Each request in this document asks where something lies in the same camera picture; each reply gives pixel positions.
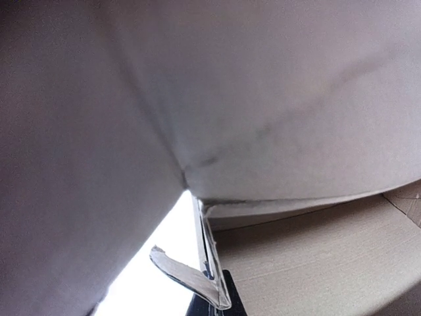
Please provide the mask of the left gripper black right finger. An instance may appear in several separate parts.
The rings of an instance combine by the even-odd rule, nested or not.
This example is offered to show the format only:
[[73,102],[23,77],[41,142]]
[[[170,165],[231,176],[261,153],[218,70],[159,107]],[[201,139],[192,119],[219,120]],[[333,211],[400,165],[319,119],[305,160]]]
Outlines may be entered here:
[[234,280],[229,272],[229,270],[224,269],[223,275],[226,281],[226,286],[228,289],[228,293],[230,295],[232,306],[229,309],[223,310],[223,316],[247,316],[247,312],[241,301],[240,295],[237,291],[235,286]]

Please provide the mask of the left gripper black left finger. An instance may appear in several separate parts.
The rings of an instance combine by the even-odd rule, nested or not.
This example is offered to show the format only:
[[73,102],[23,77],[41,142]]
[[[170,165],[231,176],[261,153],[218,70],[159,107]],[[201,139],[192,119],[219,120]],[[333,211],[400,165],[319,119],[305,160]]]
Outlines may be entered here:
[[186,316],[216,316],[217,309],[211,305],[208,301],[204,300],[202,297],[194,294],[188,309],[186,311]]

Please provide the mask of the brown cardboard box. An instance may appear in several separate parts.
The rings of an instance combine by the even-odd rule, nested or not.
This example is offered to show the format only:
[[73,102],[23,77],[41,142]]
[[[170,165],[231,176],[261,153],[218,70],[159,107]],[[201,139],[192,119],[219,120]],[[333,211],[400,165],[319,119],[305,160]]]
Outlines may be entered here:
[[2,1],[1,314],[93,315],[180,196],[248,315],[420,314],[419,1]]

